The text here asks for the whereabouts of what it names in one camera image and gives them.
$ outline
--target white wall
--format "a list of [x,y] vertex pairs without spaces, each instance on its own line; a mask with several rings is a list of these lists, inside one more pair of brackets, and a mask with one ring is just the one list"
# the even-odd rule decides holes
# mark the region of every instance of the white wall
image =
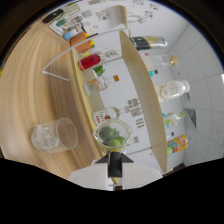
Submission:
[[188,25],[169,54],[180,60],[171,68],[176,80],[187,80],[190,101],[181,97],[183,107],[196,110],[196,129],[186,128],[191,138],[184,150],[186,166],[223,158],[224,154],[224,79],[223,68],[204,37]]
[[[154,16],[152,19],[147,18],[145,23],[139,22],[129,22],[129,29],[131,30],[131,36],[162,36],[168,41],[168,47],[166,49],[151,49],[148,51],[141,51],[144,53],[152,54],[161,54],[168,52],[173,44],[176,42],[178,37],[182,34],[186,28],[188,22],[183,19],[180,15],[174,11],[164,7],[161,4],[158,10],[150,9],[149,4],[154,3],[152,1],[144,1],[144,6],[138,5],[132,7],[132,0],[125,1],[107,1],[105,3],[99,3],[95,5],[88,5],[88,1],[84,0],[79,2],[79,6],[82,11],[91,10],[93,16],[84,18],[83,22],[91,22],[92,25],[98,25],[97,32],[104,33],[112,29],[124,28],[125,26],[121,23],[121,14],[119,5],[126,6],[128,12],[133,12],[137,15],[144,16],[146,10],[152,11]],[[108,20],[98,22],[95,15],[96,12],[101,10],[108,9],[111,13],[111,16]],[[94,40],[96,43],[97,50],[99,48],[105,48],[108,45],[108,42],[114,45],[113,35],[109,38],[99,37]]]

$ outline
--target red bottle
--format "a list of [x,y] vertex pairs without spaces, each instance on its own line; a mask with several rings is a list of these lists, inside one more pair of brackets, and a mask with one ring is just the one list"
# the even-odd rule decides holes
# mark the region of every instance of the red bottle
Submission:
[[92,54],[78,61],[78,66],[83,71],[99,63],[100,63],[100,56],[98,54]]

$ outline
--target white tile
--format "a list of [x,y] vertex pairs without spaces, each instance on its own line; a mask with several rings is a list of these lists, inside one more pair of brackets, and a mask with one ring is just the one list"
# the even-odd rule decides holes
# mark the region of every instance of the white tile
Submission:
[[203,159],[205,159],[207,155],[209,142],[210,138],[197,133],[195,152]]
[[187,44],[192,47],[194,46],[202,37],[201,33],[196,30],[192,25],[189,25],[182,35],[183,39]]
[[220,151],[222,146],[214,142],[213,140],[210,141],[209,149],[205,161],[211,161],[219,158]]
[[189,146],[184,149],[184,165],[190,166],[192,164],[194,156],[194,149],[190,148]]
[[179,60],[182,63],[190,81],[195,81],[205,77],[202,67],[192,50],[189,50]]
[[181,57],[184,55],[189,49],[189,45],[186,43],[186,41],[180,37],[177,42],[173,45],[173,49],[177,54],[177,57]]
[[207,78],[209,92],[212,100],[212,109],[224,112],[224,78],[215,75]]
[[181,62],[179,62],[177,66],[171,66],[170,70],[175,80],[187,80],[188,82],[190,81]]
[[224,157],[224,148],[221,149],[218,159],[223,159],[223,157]]
[[186,137],[188,138],[188,146],[195,150],[196,132],[186,128]]
[[196,110],[196,129],[199,134],[211,137],[212,112],[209,110]]
[[212,112],[212,135],[211,139],[224,144],[224,113]]
[[202,39],[193,48],[199,63],[202,66],[205,76],[217,75],[221,73],[220,68],[216,62],[217,58],[208,49],[207,44]]
[[205,160],[195,152],[192,160],[192,165],[196,165],[203,162],[205,162]]
[[211,109],[211,97],[206,79],[201,79],[190,84],[194,95],[195,106],[198,109]]
[[210,53],[213,55],[213,59],[215,60],[217,66],[219,68],[219,71],[223,73],[224,68],[222,67],[221,60],[219,59],[219,57],[215,53],[215,50],[212,48],[212,46],[209,44],[209,42],[206,39],[204,39],[204,42],[207,45],[207,48],[209,49]]

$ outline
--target bottle cap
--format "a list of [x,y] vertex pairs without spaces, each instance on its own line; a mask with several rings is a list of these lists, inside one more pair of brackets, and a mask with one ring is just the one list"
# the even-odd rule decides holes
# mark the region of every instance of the bottle cap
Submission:
[[183,80],[183,81],[181,81],[183,84],[184,84],[184,86],[185,86],[185,93],[187,93],[187,92],[189,92],[190,91],[190,84],[188,83],[188,81],[186,81],[186,80]]
[[179,59],[174,55],[170,55],[170,64],[172,66],[177,66],[179,64]]
[[114,75],[113,78],[114,78],[114,81],[115,81],[115,82],[119,81],[119,77],[118,77],[118,75]]

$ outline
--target label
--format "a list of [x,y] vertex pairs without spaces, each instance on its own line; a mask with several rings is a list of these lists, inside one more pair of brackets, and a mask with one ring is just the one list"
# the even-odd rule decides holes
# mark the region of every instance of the label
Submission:
[[136,117],[142,114],[142,110],[140,109],[140,107],[136,107],[134,109],[131,110],[131,115],[132,117]]
[[169,82],[161,85],[155,85],[156,94],[159,102],[177,98],[180,96],[180,88],[175,82]]
[[128,100],[129,108],[137,107],[139,105],[139,100],[137,98]]
[[100,110],[93,113],[93,121],[96,125],[99,125],[101,122],[110,118],[111,117],[107,114],[106,110]]
[[177,152],[182,151],[187,147],[187,138],[184,135],[180,135],[171,141],[167,142],[167,156],[171,156]]
[[98,91],[104,90],[106,88],[106,83],[101,82],[98,78],[87,82],[87,84],[90,86],[91,89],[96,89]]

